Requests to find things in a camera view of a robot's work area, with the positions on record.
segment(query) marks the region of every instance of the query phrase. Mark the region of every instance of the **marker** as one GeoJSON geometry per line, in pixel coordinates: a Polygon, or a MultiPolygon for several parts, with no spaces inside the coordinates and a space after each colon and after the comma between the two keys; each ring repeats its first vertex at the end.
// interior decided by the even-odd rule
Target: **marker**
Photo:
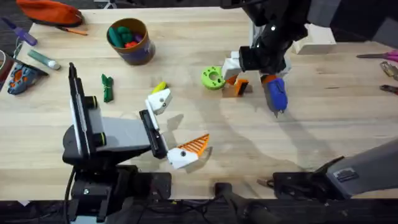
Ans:
{"type": "Polygon", "coordinates": [[[5,22],[7,24],[8,27],[10,27],[10,29],[12,29],[14,31],[15,34],[18,35],[18,37],[21,40],[24,40],[30,46],[35,46],[37,44],[36,38],[32,37],[32,35],[30,35],[28,32],[26,32],[22,28],[16,26],[15,24],[13,24],[10,20],[6,19],[5,17],[2,17],[1,19],[3,20],[3,22],[5,22]]]}
{"type": "Polygon", "coordinates": [[[54,70],[58,70],[61,68],[61,65],[58,64],[55,60],[48,58],[35,50],[30,50],[28,55],[31,56],[33,59],[37,60],[38,62],[46,65],[48,68],[52,68],[54,70]]]}
{"type": "Polygon", "coordinates": [[[62,31],[71,32],[71,33],[74,33],[74,34],[88,35],[86,32],[81,31],[81,30],[76,30],[76,29],[71,29],[71,28],[65,28],[65,27],[59,27],[59,26],[57,26],[56,28],[57,28],[57,29],[60,29],[60,30],[62,30],[62,31]]]}

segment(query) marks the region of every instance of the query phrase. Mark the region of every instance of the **pen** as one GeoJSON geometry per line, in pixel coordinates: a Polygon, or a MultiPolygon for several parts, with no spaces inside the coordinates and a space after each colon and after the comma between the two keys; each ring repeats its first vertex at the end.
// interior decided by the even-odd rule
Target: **pen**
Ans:
{"type": "Polygon", "coordinates": [[[80,35],[88,35],[85,31],[81,31],[81,30],[76,30],[76,29],[71,29],[71,28],[65,28],[65,27],[59,27],[57,26],[56,28],[65,31],[65,32],[71,32],[74,34],[80,34],[80,35]]]}

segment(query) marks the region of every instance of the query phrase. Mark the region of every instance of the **green clip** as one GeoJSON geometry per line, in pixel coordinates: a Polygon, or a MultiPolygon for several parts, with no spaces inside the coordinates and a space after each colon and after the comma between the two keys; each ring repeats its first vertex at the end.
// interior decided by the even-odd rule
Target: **green clip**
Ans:
{"type": "Polygon", "coordinates": [[[108,103],[113,100],[113,79],[111,77],[106,78],[104,74],[102,74],[101,79],[104,85],[104,102],[108,103]]]}

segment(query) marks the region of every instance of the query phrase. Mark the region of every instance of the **orange block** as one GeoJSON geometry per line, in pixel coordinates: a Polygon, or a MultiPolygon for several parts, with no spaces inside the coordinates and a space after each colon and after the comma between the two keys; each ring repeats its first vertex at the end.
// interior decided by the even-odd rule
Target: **orange block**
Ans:
{"type": "Polygon", "coordinates": [[[209,134],[205,134],[202,137],[199,137],[197,139],[194,139],[177,147],[180,149],[184,149],[188,152],[196,153],[198,157],[200,157],[203,151],[205,151],[208,141],[209,141],[209,134]]]}
{"type": "Polygon", "coordinates": [[[229,78],[229,79],[227,79],[225,81],[227,83],[229,83],[230,85],[234,85],[237,77],[238,77],[238,75],[234,75],[234,76],[232,76],[231,78],[229,78]]]}
{"type": "Polygon", "coordinates": [[[244,90],[246,89],[249,81],[240,79],[238,82],[235,84],[235,95],[236,96],[243,96],[244,90]]]}

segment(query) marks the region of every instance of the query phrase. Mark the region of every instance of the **pink scissors handle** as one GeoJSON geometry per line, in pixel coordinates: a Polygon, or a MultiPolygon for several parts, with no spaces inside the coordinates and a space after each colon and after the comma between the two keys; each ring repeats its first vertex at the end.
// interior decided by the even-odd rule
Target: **pink scissors handle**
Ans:
{"type": "Polygon", "coordinates": [[[388,52],[386,54],[386,59],[398,62],[398,50],[393,50],[392,52],[388,52]]]}

